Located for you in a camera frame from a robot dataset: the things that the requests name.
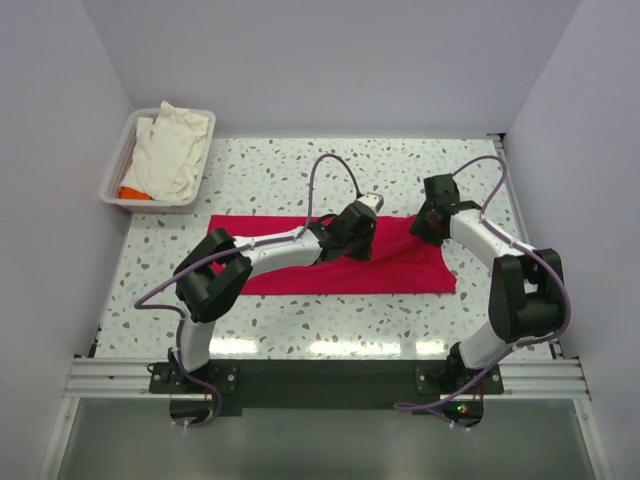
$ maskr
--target speckled table surface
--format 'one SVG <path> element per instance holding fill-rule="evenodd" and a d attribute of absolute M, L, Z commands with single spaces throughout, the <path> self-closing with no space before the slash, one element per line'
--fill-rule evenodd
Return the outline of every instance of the speckled table surface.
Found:
<path fill-rule="evenodd" d="M 101 320 L 96 357 L 163 358 L 174 344 L 176 315 L 133 309 L 133 302 L 168 278 L 206 234 L 212 214 L 305 215 L 308 174 L 321 152 L 349 159 L 363 191 L 384 195 L 382 214 L 415 214 L 422 179 L 495 154 L 491 140 L 214 139 L 194 213 L 134 214 Z M 499 178 L 494 162 L 457 177 L 461 192 L 481 202 Z M 314 213 L 339 211 L 353 199 L 343 168 L 320 167 Z M 489 216 L 518 234 L 503 188 Z M 212 356 L 225 358 L 444 358 L 450 345 L 487 318 L 487 269 L 455 242 L 443 247 L 456 275 L 451 295 L 241 296 L 216 325 Z M 159 300 L 178 304 L 173 289 Z M 547 345 L 514 359 L 550 358 Z"/>

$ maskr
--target laundry basket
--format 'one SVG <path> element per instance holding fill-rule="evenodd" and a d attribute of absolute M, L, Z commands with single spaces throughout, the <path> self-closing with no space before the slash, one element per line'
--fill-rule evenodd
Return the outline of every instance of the laundry basket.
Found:
<path fill-rule="evenodd" d="M 105 203 L 111 203 L 114 205 L 120 205 L 132 212 L 136 213 L 190 213 L 195 207 L 194 202 L 198 196 L 198 190 L 200 190 L 200 182 L 202 181 L 202 174 L 207 164 L 207 158 L 209 156 L 209 149 L 211 147 L 211 137 L 213 136 L 213 128 L 216 124 L 216 116 L 213 112 L 207 110 L 194 110 L 192 112 L 204 115 L 209 118 L 209 131 L 207 132 L 207 138 L 202 152 L 202 159 L 200 160 L 198 176 L 196 177 L 196 184 L 193 189 L 193 194 L 186 200 L 177 201 L 156 201 L 156 200 L 130 200 L 125 198 L 118 198 L 118 192 L 120 190 L 120 183 L 124 178 L 127 170 L 131 166 L 133 147 L 136 144 L 136 124 L 139 117 L 149 117 L 155 119 L 160 113 L 159 108 L 143 108 L 133 112 L 127 123 L 124 126 L 118 145 L 107 169 L 107 173 L 100 186 L 100 199 Z"/>

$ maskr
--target folded red cloth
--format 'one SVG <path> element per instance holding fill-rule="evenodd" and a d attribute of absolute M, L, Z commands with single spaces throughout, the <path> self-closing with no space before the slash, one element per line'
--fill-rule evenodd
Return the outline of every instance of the folded red cloth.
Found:
<path fill-rule="evenodd" d="M 373 256 L 368 262 L 341 257 L 314 267 L 289 267 L 247 282 L 244 295 L 453 293 L 456 277 L 438 247 L 409 233 L 414 217 L 378 217 Z M 209 232 L 256 237 L 286 232 L 304 217 L 213 215 Z"/>

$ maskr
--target white wall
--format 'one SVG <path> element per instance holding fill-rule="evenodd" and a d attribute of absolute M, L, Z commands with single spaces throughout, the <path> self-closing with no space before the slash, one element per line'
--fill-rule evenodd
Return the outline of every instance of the white wall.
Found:
<path fill-rule="evenodd" d="M 35 478 L 128 215 L 97 185 L 130 103 L 78 0 L 0 4 L 0 465 Z"/>
<path fill-rule="evenodd" d="M 610 458 L 637 478 L 640 3 L 583 0 L 506 138 L 535 244 L 560 251 Z"/>
<path fill-rule="evenodd" d="M 135 106 L 222 134 L 505 132 L 580 0 L 83 0 Z"/>

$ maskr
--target orange object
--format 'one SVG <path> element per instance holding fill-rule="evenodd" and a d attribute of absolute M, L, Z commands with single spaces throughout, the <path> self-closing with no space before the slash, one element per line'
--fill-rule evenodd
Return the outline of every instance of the orange object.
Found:
<path fill-rule="evenodd" d="M 139 192 L 129 187 L 120 187 L 118 198 L 125 198 L 127 200 L 153 200 L 146 193 Z"/>

